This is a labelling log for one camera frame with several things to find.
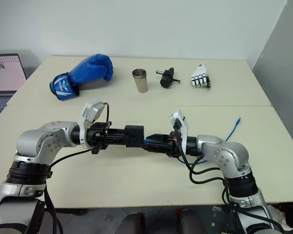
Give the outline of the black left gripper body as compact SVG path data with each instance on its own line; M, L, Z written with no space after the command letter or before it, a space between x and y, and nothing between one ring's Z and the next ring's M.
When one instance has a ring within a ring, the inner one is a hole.
M86 132L86 142L91 148L91 153L97 155L100 150L105 150L107 144L105 137L112 122L94 122Z

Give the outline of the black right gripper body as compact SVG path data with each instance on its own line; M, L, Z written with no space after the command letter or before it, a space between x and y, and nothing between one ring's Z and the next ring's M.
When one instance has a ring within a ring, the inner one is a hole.
M177 146L177 136L180 136L179 133L176 133L175 131L171 131L167 137L167 144L168 144L168 152L166 155L168 157L180 157L181 153Z

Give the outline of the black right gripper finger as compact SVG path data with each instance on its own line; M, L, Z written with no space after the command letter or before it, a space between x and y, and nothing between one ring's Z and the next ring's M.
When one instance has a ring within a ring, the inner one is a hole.
M168 144L154 142L142 143L140 147L148 152L161 154L168 154L171 150L171 147Z
M146 142L148 143L169 143L169 135L165 134L152 134L146 137Z

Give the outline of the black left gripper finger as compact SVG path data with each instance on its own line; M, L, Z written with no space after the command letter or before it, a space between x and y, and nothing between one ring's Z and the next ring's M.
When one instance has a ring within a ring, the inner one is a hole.
M124 137L124 134L125 134L124 129L109 128L107 130L106 136L107 137Z
M116 137L106 137L105 138L105 146L108 147L109 145L126 145L126 141L123 137L116 138Z

